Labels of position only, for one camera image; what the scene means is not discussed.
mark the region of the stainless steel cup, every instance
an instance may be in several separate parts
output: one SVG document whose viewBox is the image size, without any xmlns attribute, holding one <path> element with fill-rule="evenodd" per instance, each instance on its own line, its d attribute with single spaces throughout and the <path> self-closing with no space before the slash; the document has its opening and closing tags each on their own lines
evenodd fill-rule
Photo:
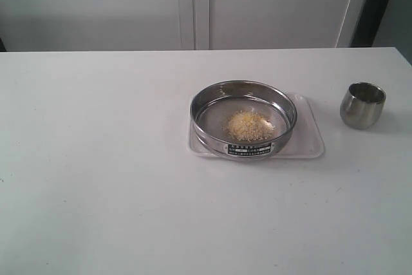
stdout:
<svg viewBox="0 0 412 275">
<path fill-rule="evenodd" d="M 352 84 L 341 104 L 341 118 L 349 127 L 366 129 L 378 121 L 385 100 L 385 92 L 376 85 Z"/>
</svg>

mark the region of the white wall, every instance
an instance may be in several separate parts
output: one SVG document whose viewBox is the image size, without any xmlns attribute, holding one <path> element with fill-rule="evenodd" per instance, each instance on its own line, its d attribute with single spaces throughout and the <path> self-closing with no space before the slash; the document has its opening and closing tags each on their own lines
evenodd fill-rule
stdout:
<svg viewBox="0 0 412 275">
<path fill-rule="evenodd" d="M 0 0 L 9 51 L 190 49 L 190 22 L 192 0 Z"/>
<path fill-rule="evenodd" d="M 374 46 L 394 46 L 412 64 L 412 0 L 389 0 Z"/>
<path fill-rule="evenodd" d="M 336 47 L 345 26 L 347 46 L 363 0 L 211 0 L 210 47 Z"/>
</svg>

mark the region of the white table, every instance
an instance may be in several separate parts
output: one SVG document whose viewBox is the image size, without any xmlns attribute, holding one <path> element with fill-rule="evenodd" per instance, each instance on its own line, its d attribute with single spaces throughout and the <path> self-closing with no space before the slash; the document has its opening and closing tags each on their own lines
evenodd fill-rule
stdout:
<svg viewBox="0 0 412 275">
<path fill-rule="evenodd" d="M 229 79 L 308 98 L 314 160 L 187 150 Z M 346 127 L 350 83 L 386 90 Z M 0 54 L 0 274 L 411 274 L 412 68 L 393 48 Z"/>
</svg>

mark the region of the cabinet door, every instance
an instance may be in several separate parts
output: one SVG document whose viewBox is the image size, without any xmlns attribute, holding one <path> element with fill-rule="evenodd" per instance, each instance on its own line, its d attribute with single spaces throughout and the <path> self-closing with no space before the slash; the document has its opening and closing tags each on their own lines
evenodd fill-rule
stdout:
<svg viewBox="0 0 412 275">
<path fill-rule="evenodd" d="M 0 0 L 9 51 L 192 50 L 192 0 Z"/>
<path fill-rule="evenodd" d="M 195 14 L 205 5 L 195 0 Z M 210 0 L 210 49 L 349 46 L 363 0 Z"/>
</svg>

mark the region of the stainless steel sieve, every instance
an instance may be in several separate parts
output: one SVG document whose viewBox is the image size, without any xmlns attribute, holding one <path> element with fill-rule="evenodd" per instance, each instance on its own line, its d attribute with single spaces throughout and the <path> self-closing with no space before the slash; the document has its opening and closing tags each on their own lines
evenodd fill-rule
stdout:
<svg viewBox="0 0 412 275">
<path fill-rule="evenodd" d="M 253 142 L 233 138 L 225 128 L 239 111 L 259 113 L 274 127 L 273 133 Z M 284 93 L 251 81 L 227 81 L 205 88 L 193 98 L 190 113 L 197 139 L 210 152 L 232 160 L 260 159 L 280 152 L 297 120 L 296 107 Z"/>
</svg>

